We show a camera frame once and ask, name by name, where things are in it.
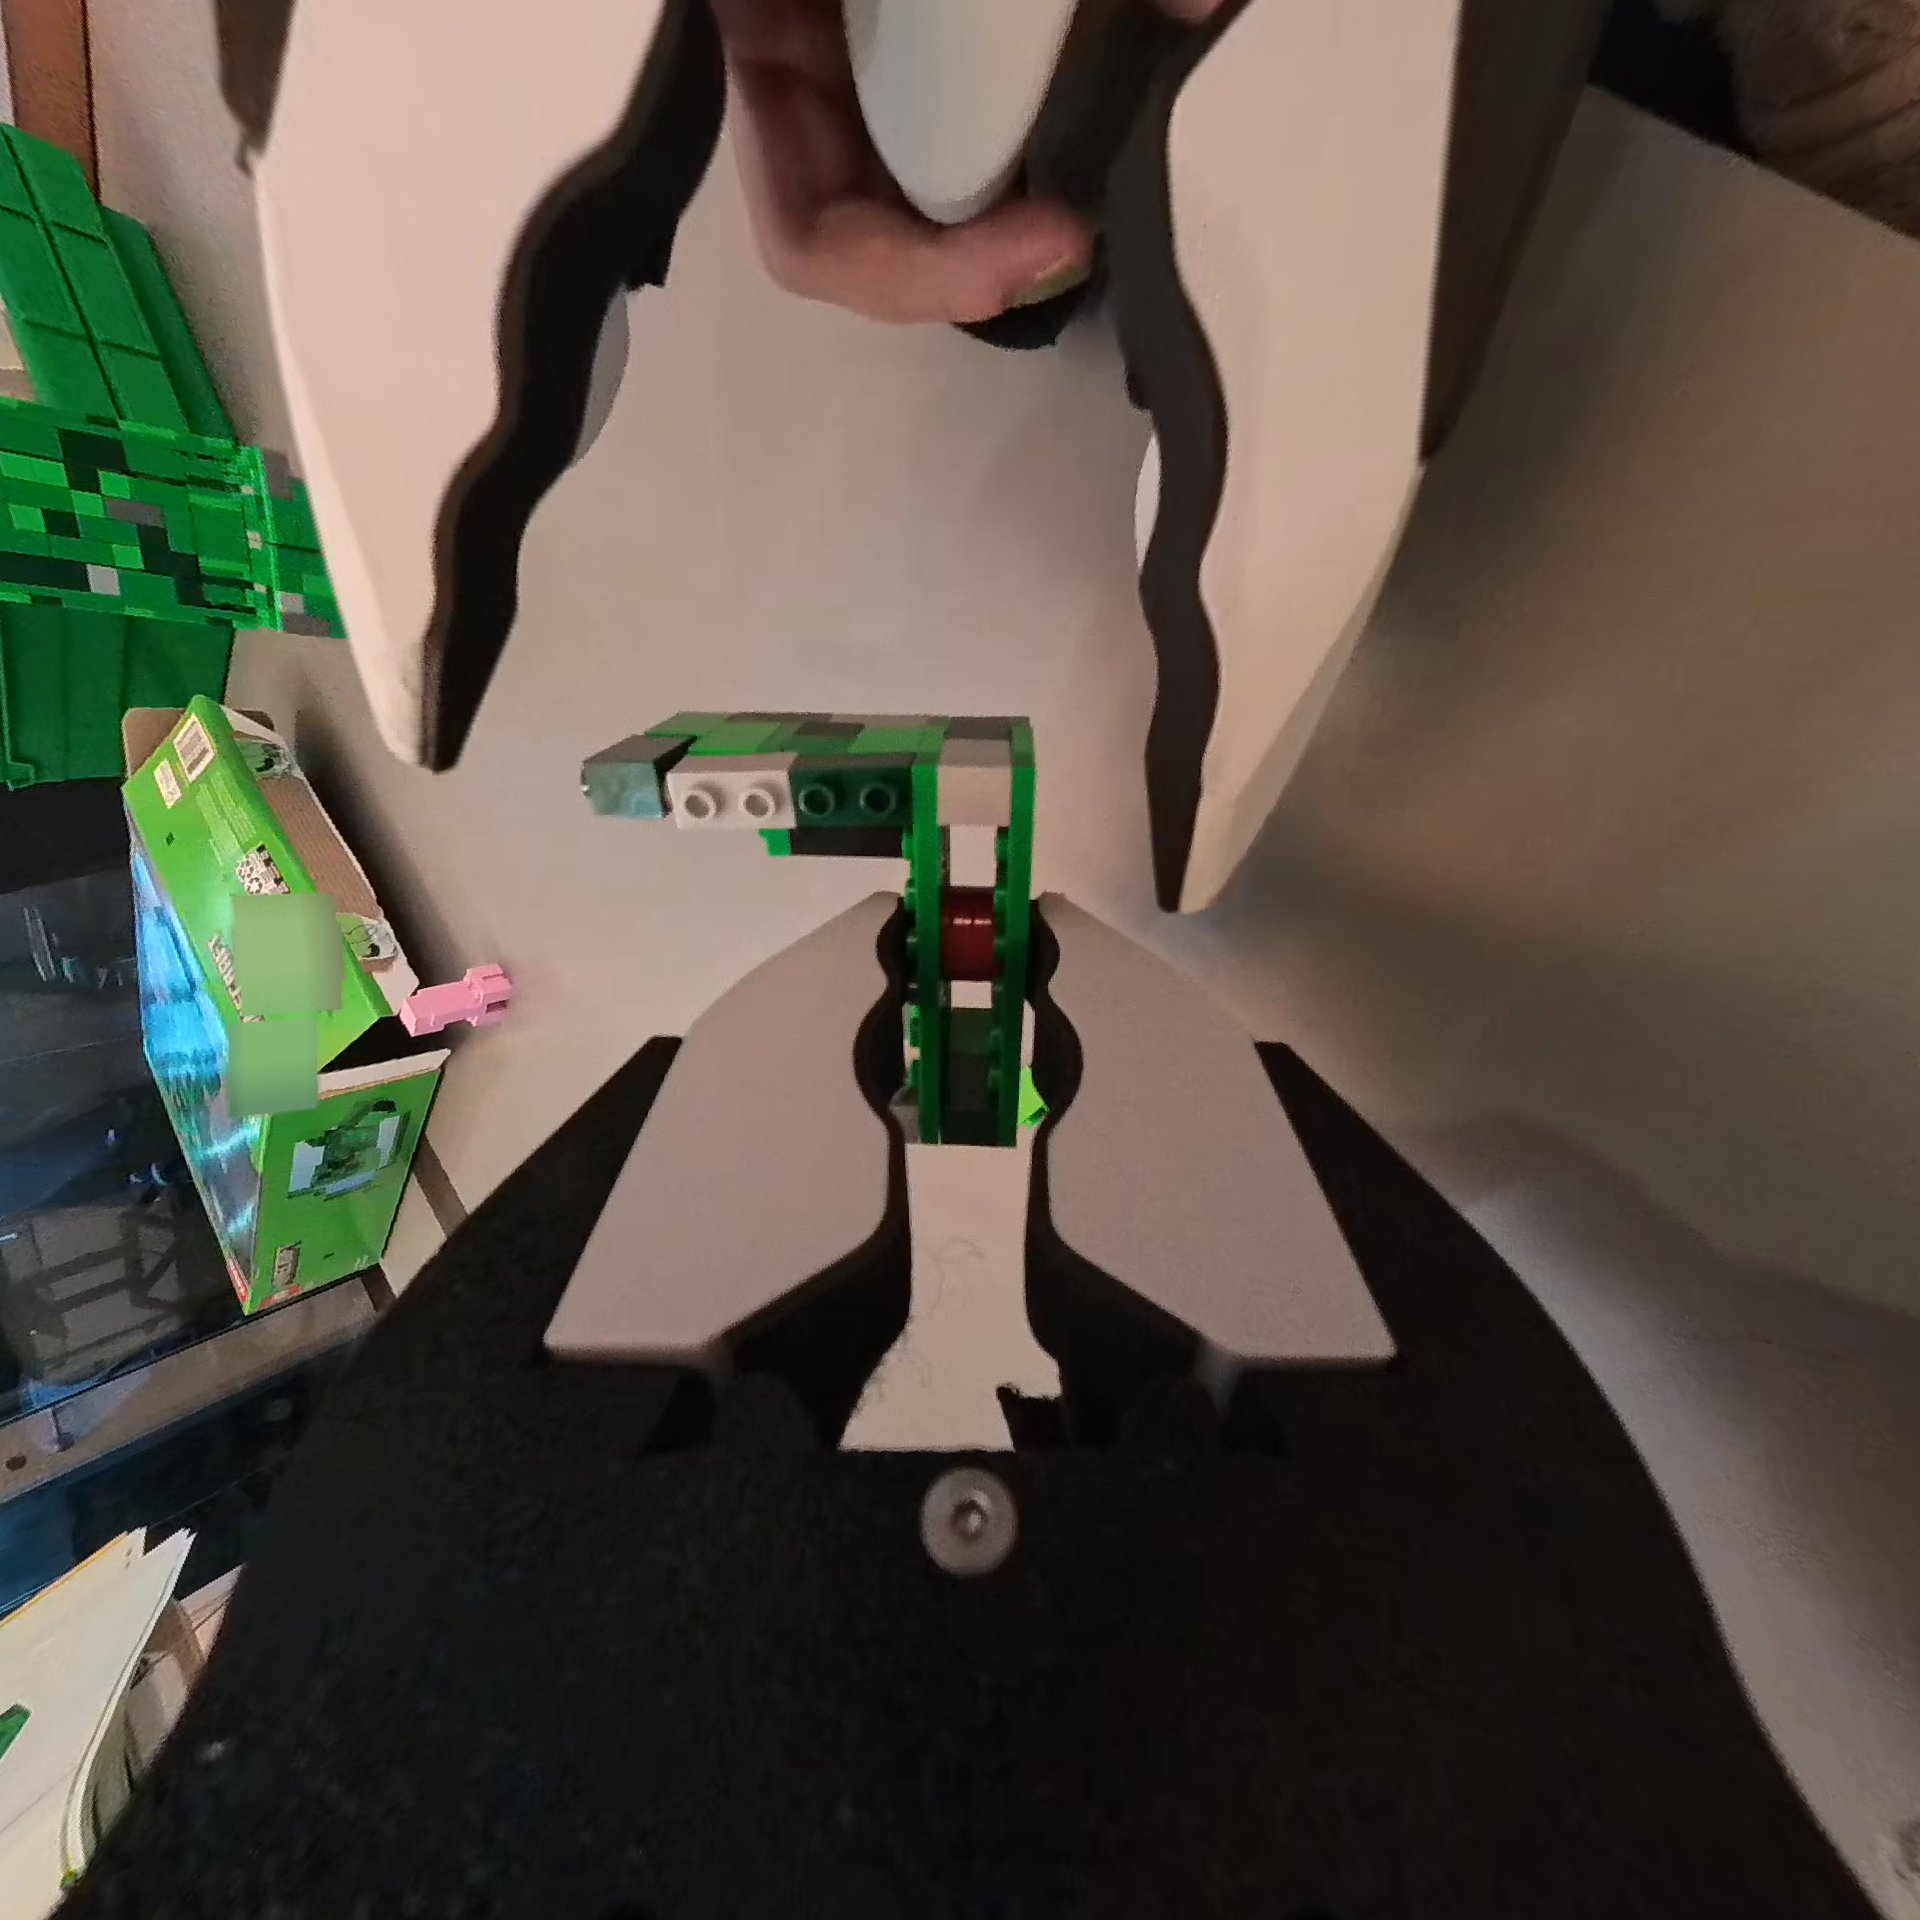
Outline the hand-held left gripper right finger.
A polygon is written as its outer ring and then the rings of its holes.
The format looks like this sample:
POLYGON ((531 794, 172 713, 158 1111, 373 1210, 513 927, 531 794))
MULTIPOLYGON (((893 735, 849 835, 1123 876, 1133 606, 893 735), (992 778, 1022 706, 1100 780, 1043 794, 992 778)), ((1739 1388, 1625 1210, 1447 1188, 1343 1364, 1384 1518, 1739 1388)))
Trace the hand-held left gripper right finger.
POLYGON ((1185 972, 1064 895, 1036 900, 1028 1221, 1196 1335, 1213 1370, 1397 1355, 1254 1037, 1185 972))

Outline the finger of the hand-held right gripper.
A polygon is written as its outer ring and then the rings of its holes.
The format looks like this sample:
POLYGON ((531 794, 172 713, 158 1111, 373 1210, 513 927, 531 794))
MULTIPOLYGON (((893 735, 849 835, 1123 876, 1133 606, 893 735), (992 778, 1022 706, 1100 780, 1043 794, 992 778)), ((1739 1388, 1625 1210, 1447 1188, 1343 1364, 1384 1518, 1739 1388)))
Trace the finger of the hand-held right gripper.
POLYGON ((377 732, 441 775, 693 202, 691 3, 292 5, 254 166, 294 453, 377 732))
POLYGON ((1112 316, 1152 426, 1137 587, 1155 885, 1211 905, 1376 609, 1421 462, 1453 3, 1222 5, 1112 169, 1112 316))

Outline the person's right hand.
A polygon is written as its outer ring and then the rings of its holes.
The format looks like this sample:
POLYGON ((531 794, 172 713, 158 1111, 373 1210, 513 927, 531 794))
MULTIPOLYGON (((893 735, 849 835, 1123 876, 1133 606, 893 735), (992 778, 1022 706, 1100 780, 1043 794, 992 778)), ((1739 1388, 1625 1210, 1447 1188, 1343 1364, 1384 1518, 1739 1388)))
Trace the person's right hand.
POLYGON ((942 226, 896 190, 862 118, 837 3, 712 3, 736 166, 767 274, 792 297, 891 324, 977 324, 1092 267, 1070 207, 1015 198, 942 226))

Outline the person's right forearm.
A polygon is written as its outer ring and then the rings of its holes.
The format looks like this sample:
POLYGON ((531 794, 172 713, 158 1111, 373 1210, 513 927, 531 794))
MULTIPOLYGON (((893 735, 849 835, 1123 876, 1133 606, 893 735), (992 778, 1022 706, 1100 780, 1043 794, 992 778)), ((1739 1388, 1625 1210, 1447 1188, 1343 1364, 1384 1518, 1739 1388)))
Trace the person's right forearm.
POLYGON ((1915 3, 1726 3, 1718 41, 1767 166, 1918 236, 1915 3))

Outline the pink lego pig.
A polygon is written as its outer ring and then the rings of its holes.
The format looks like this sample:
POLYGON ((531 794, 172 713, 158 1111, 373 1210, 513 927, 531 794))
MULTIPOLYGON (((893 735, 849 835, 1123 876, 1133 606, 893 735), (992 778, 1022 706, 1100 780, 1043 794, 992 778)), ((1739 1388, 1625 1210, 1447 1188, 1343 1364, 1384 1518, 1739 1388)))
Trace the pink lego pig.
POLYGON ((409 993, 395 1017, 409 1037, 425 1041, 455 1023, 485 1029, 497 1023, 511 1005, 511 977, 500 964, 468 966, 459 979, 409 993))

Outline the lego instruction booklet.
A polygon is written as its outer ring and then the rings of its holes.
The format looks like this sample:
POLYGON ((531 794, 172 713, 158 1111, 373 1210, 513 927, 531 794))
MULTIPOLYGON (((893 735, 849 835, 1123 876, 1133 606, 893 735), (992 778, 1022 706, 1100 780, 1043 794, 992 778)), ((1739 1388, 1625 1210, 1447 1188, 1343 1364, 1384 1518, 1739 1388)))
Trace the lego instruction booklet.
POLYGON ((196 1535, 125 1532, 3 1623, 3 1916, 51 1916, 86 1859, 88 1777, 196 1535))

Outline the green lego set box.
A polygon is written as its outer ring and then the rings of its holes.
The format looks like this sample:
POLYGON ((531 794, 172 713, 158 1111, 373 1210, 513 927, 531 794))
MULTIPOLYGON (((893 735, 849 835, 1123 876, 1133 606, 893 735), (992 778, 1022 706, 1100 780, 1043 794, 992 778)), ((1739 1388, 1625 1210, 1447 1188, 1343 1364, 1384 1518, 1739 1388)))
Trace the green lego set box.
POLYGON ((287 742, 205 695, 124 717, 139 1035, 241 1311, 385 1253, 448 1044, 412 1035, 419 973, 287 742), (233 900, 332 902, 335 1003, 270 1019, 233 900))

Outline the large green creeper lego model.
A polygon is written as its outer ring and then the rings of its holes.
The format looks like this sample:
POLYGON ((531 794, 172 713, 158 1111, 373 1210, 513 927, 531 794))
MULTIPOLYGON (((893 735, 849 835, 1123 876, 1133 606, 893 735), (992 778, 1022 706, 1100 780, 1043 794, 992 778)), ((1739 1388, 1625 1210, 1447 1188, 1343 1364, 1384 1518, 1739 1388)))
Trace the large green creeper lego model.
POLYGON ((3 787, 117 778, 233 637, 339 641, 304 485, 244 443, 141 223, 3 130, 3 787))

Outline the green and grey lego build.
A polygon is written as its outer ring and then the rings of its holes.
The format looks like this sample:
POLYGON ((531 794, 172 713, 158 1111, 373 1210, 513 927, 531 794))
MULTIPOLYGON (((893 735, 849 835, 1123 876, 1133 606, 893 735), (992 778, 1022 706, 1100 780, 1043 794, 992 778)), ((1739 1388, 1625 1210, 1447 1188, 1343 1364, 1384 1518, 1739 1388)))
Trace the green and grey lego build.
POLYGON ((1015 1146, 1038 759, 1022 715, 680 710, 587 756, 591 814, 905 865, 905 1091, 929 1146, 1015 1146))

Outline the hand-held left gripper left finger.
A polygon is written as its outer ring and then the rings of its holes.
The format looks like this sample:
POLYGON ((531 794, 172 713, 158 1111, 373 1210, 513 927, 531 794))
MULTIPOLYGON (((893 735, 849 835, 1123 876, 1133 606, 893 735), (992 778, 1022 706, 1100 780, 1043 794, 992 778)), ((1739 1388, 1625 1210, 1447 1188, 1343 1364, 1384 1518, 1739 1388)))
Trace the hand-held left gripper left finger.
POLYGON ((697 1017, 547 1325, 550 1358, 711 1367, 905 1223, 897 918, 897 895, 863 895, 697 1017))

